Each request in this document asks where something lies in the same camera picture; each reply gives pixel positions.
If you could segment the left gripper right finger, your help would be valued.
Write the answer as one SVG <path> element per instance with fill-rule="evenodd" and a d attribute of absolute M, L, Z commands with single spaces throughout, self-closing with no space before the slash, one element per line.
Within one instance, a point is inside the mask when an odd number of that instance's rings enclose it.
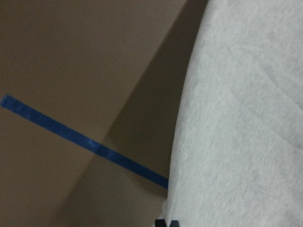
<path fill-rule="evenodd" d="M 172 220 L 170 222 L 169 227 L 180 227 L 179 221 L 178 220 Z"/>

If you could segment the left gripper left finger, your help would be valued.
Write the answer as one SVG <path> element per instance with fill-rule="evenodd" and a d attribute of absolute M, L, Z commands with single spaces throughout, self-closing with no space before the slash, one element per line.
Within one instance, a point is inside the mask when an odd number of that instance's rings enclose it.
<path fill-rule="evenodd" d="M 167 224 L 164 219 L 156 219 L 154 224 L 155 227 L 167 227 Z"/>

